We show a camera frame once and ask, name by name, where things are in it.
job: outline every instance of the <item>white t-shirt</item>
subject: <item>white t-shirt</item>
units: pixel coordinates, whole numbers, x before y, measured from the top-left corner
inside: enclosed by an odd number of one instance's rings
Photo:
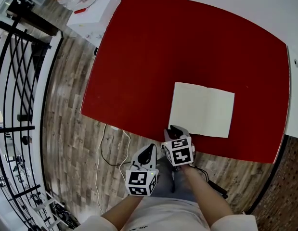
[[[99,216],[89,217],[76,231],[117,231],[116,227]],[[211,229],[198,205],[181,199],[145,197],[122,229],[124,231],[257,231],[251,215],[226,216]]]

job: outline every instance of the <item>white cable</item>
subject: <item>white cable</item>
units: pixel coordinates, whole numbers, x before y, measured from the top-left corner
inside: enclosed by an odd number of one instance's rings
[[[123,130],[123,132],[124,132],[124,134],[129,138],[129,140],[130,140],[130,136]],[[120,170],[120,173],[121,173],[121,175],[122,175],[122,177],[123,177],[123,179],[124,179],[124,181],[125,181],[125,177],[124,177],[124,175],[123,175],[123,173],[122,173],[122,171],[121,171],[121,166],[122,166],[122,164],[124,164],[124,162],[126,161],[126,159],[128,158],[128,156],[129,156],[129,147],[130,147],[130,141],[129,141],[129,144],[128,144],[128,149],[127,149],[127,155],[126,155],[126,158],[124,159],[124,161],[120,164],[120,166],[119,166],[119,170]]]
[[[103,138],[104,138],[106,125],[107,125],[107,124],[105,124],[104,129],[103,129],[103,136],[102,136],[102,138],[101,138],[99,147],[97,147],[97,167],[96,167],[96,178],[95,178],[95,187],[96,187],[96,191],[97,191],[97,205],[98,205],[98,207],[100,208],[102,214],[104,214],[104,212],[102,211],[102,208],[101,208],[100,203],[99,203],[100,193],[99,193],[99,190],[97,189],[96,182],[97,182],[97,169],[98,169],[99,164],[100,164],[100,159],[99,159],[99,149],[100,149],[100,147],[101,147],[101,144],[102,144],[102,141],[103,141]]]

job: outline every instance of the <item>forearm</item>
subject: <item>forearm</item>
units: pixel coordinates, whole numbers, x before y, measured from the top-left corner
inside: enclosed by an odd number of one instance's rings
[[[102,217],[110,221],[119,231],[123,228],[142,199],[143,197],[140,196],[128,196],[115,207],[104,213]]]
[[[210,227],[222,217],[233,215],[226,200],[210,187],[195,168],[183,166],[182,169]]]

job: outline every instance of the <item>gray pants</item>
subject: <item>gray pants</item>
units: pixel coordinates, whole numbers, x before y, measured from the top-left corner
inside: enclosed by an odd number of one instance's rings
[[[196,202],[184,173],[179,170],[174,172],[174,177],[172,177],[173,167],[166,156],[157,161],[156,168],[159,170],[159,178],[151,196],[176,198]]]

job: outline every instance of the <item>person's right arm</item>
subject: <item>person's right arm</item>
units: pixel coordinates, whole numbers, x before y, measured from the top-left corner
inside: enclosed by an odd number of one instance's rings
[[[199,208],[210,227],[217,220],[233,215],[226,200],[211,188],[195,168],[188,165],[183,165],[181,168],[191,186]]]

